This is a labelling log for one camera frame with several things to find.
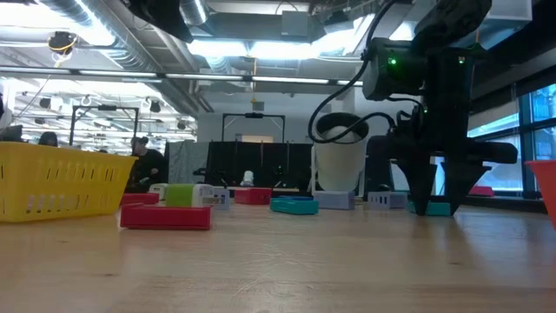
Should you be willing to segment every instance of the red object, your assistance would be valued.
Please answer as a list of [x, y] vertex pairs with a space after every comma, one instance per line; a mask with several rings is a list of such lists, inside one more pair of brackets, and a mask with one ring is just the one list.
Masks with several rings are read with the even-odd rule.
[[160, 199], [158, 194], [123, 194], [120, 206], [132, 203], [157, 204]]
[[546, 211], [556, 229], [556, 161], [529, 161], [525, 164], [531, 167], [537, 177]]
[[492, 187], [487, 186], [474, 186], [469, 191], [469, 196], [494, 196], [494, 190]]
[[236, 190], [234, 200], [241, 204], [270, 204], [270, 196], [272, 190], [270, 188], [248, 188], [246, 190]]
[[138, 230], [210, 230], [210, 208], [128, 204], [120, 226]]

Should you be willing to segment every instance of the teal container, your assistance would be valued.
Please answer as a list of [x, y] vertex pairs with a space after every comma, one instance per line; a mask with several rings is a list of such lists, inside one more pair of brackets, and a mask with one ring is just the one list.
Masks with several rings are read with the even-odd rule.
[[[407, 203], [407, 209], [411, 213], [415, 213], [415, 204], [413, 201]], [[450, 203], [429, 203], [426, 216], [451, 216]]]
[[274, 198], [270, 200], [270, 210], [294, 215], [314, 215], [319, 213], [319, 203], [314, 200]]

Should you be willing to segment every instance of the wooden table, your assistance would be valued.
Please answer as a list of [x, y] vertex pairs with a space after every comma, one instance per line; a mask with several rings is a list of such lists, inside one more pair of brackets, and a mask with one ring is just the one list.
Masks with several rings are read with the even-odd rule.
[[554, 312], [546, 216], [236, 205], [211, 231], [0, 224], [0, 312]]

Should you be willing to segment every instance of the yellow plastic basket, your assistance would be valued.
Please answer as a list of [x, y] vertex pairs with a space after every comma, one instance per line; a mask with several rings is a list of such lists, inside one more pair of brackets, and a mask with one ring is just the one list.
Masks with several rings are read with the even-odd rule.
[[116, 212], [136, 158], [0, 143], [0, 222]]

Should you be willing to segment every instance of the green block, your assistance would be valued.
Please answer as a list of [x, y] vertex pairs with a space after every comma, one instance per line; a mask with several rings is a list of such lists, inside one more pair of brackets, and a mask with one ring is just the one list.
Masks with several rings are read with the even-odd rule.
[[277, 198], [270, 200], [270, 209], [280, 213], [313, 215], [319, 213], [319, 202], [314, 200]]
[[[407, 209], [411, 213], [415, 213], [415, 204], [413, 201], [407, 203]], [[451, 216], [450, 203], [429, 203], [426, 216]]]
[[192, 183], [176, 183], [168, 185], [166, 189], [166, 206], [169, 207], [192, 207], [193, 189]]

